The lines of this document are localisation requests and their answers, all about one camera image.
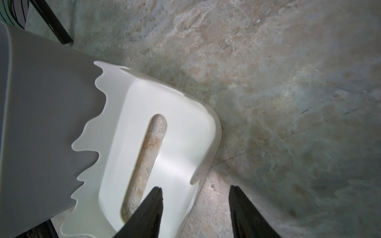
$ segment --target black leg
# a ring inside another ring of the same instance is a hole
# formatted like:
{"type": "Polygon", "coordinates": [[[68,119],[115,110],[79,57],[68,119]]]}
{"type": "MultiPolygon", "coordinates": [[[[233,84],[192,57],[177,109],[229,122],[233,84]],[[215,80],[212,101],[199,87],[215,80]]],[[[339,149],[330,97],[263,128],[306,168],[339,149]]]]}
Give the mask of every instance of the black leg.
{"type": "Polygon", "coordinates": [[[30,0],[30,3],[34,6],[37,12],[40,14],[42,19],[49,26],[51,31],[57,37],[61,44],[68,44],[73,42],[70,38],[69,34],[66,32],[65,28],[59,22],[56,15],[54,15],[53,11],[50,9],[49,5],[45,0],[30,0]]]}
{"type": "Polygon", "coordinates": [[[22,16],[24,17],[24,22],[26,23],[25,12],[24,12],[24,6],[22,5],[22,0],[20,0],[20,2],[21,2],[22,16]]]}
{"type": "Polygon", "coordinates": [[[238,186],[229,192],[234,238],[280,238],[238,186]]]}
{"type": "Polygon", "coordinates": [[[157,238],[163,213],[163,192],[154,187],[114,238],[157,238]]]}

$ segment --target black metal rod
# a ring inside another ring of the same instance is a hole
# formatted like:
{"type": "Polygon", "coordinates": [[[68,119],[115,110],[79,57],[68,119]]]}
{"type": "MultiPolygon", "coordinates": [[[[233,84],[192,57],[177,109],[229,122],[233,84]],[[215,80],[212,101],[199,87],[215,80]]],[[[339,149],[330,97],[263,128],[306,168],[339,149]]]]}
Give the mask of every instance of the black metal rod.
{"type": "Polygon", "coordinates": [[[22,16],[24,17],[24,22],[26,24],[26,18],[25,18],[24,6],[22,5],[22,0],[20,0],[20,2],[21,2],[22,16]]]}
{"type": "Polygon", "coordinates": [[[11,16],[13,17],[13,20],[16,21],[16,23],[19,25],[19,27],[25,29],[25,28],[19,23],[19,20],[17,19],[17,16],[16,16],[16,10],[14,9],[14,0],[8,0],[8,7],[9,7],[9,12],[11,13],[11,16]]]}
{"type": "Polygon", "coordinates": [[[44,19],[46,24],[49,26],[49,28],[57,37],[59,42],[61,42],[61,44],[68,44],[70,42],[73,42],[69,34],[66,32],[65,28],[59,22],[58,18],[50,9],[49,5],[46,3],[45,0],[30,0],[30,3],[40,14],[42,19],[44,19]]]}
{"type": "Polygon", "coordinates": [[[3,0],[3,7],[4,7],[5,14],[6,14],[6,16],[8,17],[9,21],[11,22],[12,25],[14,25],[13,22],[12,22],[12,20],[11,20],[11,18],[10,18],[9,15],[8,15],[8,13],[6,12],[6,8],[5,8],[4,0],[3,0]]]}

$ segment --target gray plastic stool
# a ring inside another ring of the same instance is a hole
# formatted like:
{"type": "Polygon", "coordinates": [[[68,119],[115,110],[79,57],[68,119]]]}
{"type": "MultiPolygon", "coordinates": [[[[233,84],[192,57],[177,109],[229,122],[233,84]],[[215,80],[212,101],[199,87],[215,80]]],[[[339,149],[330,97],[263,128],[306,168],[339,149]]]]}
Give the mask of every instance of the gray plastic stool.
{"type": "Polygon", "coordinates": [[[0,234],[14,238],[75,205],[98,158],[72,142],[101,113],[102,70],[68,46],[0,23],[0,234]]]}

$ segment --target stained concrete floor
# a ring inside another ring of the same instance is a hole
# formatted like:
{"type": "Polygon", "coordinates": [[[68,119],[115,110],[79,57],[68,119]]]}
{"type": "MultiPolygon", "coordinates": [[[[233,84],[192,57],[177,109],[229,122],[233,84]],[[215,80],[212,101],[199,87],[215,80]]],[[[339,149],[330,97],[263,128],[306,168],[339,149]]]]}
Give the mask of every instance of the stained concrete floor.
{"type": "MultiPolygon", "coordinates": [[[[381,237],[380,0],[47,2],[73,48],[217,112],[222,142],[181,237],[232,237],[232,184],[282,237],[381,237]]],[[[32,8],[26,29],[56,40],[32,8]]],[[[163,123],[147,135],[143,175],[163,123]]]]}

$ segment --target plastic seat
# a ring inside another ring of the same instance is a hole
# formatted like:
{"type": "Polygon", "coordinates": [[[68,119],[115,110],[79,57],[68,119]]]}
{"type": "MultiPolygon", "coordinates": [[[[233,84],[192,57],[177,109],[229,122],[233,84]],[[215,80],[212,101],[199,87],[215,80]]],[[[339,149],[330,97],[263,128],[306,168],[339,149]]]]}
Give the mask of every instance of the plastic seat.
{"type": "Polygon", "coordinates": [[[106,104],[72,148],[97,151],[99,159],[78,176],[85,183],[72,194],[77,203],[61,232],[109,238],[123,227],[121,207],[144,137],[152,117],[161,114],[167,131],[142,200],[153,187],[162,188],[159,237],[177,237],[220,144],[219,119],[208,105],[154,78],[127,67],[94,64],[103,70],[95,84],[106,104]]]}

